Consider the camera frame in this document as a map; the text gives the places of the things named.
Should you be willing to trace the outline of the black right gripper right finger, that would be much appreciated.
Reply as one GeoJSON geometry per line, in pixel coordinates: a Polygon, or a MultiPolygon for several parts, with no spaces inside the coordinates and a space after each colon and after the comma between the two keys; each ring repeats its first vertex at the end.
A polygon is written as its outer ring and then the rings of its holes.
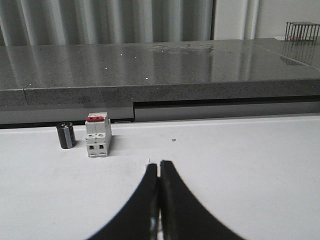
{"type": "Polygon", "coordinates": [[[160,163],[161,221],[165,240],[241,240],[186,186],[172,161],[160,163]]]}

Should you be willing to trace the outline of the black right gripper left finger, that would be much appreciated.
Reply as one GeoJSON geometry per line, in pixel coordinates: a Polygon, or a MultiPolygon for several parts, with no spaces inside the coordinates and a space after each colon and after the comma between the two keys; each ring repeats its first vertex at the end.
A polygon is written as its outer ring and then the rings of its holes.
{"type": "Polygon", "coordinates": [[[156,240],[159,181],[155,163],[147,166],[138,187],[121,210],[90,240],[156,240]]]}

